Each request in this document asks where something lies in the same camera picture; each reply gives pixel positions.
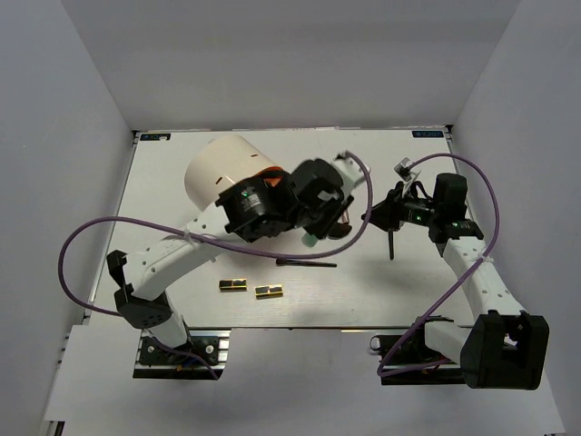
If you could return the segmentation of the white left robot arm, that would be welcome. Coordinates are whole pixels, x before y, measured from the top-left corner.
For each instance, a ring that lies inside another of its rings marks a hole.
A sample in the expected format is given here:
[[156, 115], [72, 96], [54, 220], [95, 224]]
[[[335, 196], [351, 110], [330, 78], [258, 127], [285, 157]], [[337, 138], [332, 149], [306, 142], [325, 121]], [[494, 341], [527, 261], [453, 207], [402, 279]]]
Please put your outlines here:
[[118, 313], [133, 328], [149, 332], [171, 362], [183, 362], [193, 350], [192, 339], [168, 287], [224, 251], [263, 256], [251, 248], [262, 238], [303, 229], [304, 244], [315, 245], [328, 238], [362, 183], [371, 183], [369, 169], [350, 153], [330, 162], [304, 161], [292, 173], [267, 170], [242, 179], [160, 241], [137, 252], [108, 254], [109, 274], [119, 287]]

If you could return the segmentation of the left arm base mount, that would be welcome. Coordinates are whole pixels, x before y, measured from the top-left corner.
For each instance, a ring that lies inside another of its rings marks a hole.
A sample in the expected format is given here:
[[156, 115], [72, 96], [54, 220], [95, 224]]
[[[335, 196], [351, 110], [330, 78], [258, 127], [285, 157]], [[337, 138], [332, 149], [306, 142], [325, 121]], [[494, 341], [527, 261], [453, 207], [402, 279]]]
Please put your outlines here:
[[192, 348], [187, 352], [168, 352], [142, 331], [133, 366], [135, 379], [207, 380], [222, 376], [228, 358], [230, 330], [189, 330]]

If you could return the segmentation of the cream cylindrical drawer organizer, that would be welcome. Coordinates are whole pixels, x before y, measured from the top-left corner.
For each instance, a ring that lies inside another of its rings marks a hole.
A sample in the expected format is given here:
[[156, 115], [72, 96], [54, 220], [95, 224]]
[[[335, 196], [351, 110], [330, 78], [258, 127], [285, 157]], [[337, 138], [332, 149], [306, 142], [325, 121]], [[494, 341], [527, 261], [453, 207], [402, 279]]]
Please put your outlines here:
[[203, 211], [232, 185], [267, 170], [281, 167], [242, 136], [229, 134], [210, 141], [193, 157], [185, 171], [184, 188]]

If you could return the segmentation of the green white cosmetic tube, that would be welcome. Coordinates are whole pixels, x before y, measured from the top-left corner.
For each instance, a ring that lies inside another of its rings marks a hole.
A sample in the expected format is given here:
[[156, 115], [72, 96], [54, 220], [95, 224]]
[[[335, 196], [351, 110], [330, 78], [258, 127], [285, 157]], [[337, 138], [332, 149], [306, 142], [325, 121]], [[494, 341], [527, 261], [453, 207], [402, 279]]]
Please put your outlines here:
[[302, 243], [309, 248], [313, 248], [319, 241], [319, 239], [310, 233], [303, 234], [301, 238]]

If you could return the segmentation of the thin black makeup brush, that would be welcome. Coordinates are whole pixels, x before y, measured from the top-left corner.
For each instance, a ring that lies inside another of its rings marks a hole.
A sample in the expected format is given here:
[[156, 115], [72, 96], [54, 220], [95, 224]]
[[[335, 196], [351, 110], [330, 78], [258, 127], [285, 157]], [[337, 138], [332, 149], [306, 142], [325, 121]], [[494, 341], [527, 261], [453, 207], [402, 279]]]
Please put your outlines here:
[[282, 259], [278, 258], [275, 260], [275, 264], [279, 267], [282, 266], [295, 266], [295, 267], [307, 267], [307, 268], [337, 268], [336, 263], [325, 263], [316, 261], [305, 261], [297, 259]]

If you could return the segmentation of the orange top drawer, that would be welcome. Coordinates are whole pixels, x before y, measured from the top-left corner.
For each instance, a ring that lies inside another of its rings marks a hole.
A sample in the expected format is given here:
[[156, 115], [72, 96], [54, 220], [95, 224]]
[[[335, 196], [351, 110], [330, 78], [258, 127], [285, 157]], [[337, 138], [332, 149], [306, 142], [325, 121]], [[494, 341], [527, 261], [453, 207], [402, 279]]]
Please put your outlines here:
[[256, 173], [253, 178], [262, 183], [267, 189], [276, 188], [278, 185], [286, 186], [289, 182], [289, 174], [278, 166], [265, 168]]

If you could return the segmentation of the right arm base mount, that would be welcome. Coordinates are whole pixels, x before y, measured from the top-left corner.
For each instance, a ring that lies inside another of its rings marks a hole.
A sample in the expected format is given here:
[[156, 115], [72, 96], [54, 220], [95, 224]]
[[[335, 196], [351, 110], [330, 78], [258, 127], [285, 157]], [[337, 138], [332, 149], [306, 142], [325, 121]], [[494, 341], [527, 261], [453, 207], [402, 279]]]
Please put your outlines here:
[[[375, 332], [369, 340], [369, 351], [382, 360], [391, 347], [398, 341], [405, 329], [387, 329]], [[430, 364], [429, 367], [416, 369], [415, 371], [402, 372], [389, 377], [381, 377], [382, 386], [440, 386], [440, 385], [464, 385], [462, 372], [454, 362], [436, 365], [436, 362], [444, 360], [444, 357], [429, 349], [424, 339], [420, 336], [422, 330], [414, 333], [401, 345], [384, 366], [384, 372], [402, 370], [409, 366]]]

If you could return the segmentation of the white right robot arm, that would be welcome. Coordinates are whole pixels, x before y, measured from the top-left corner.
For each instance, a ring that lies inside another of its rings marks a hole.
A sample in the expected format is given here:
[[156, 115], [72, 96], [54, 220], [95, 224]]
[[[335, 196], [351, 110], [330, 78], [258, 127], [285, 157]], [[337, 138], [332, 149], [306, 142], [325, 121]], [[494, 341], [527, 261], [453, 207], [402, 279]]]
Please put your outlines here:
[[503, 282], [483, 233], [467, 217], [467, 193], [465, 177], [441, 173], [432, 194], [418, 181], [400, 181], [372, 208], [371, 223], [390, 240], [406, 223], [428, 228], [474, 317], [471, 327], [461, 327], [431, 313], [395, 342], [375, 336], [370, 345], [381, 356], [378, 374], [385, 382], [399, 381], [406, 372], [434, 374], [452, 363], [470, 388], [533, 391], [542, 378], [549, 326], [543, 316], [528, 313]]

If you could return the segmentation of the black fan makeup brush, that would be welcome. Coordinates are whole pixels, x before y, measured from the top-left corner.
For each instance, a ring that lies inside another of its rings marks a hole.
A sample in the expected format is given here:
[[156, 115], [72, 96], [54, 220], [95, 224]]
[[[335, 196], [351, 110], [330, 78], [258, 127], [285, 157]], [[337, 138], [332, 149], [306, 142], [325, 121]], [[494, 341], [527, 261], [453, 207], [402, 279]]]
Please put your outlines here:
[[328, 238], [331, 240], [340, 240], [347, 237], [352, 230], [352, 226], [348, 223], [334, 223], [329, 232]]

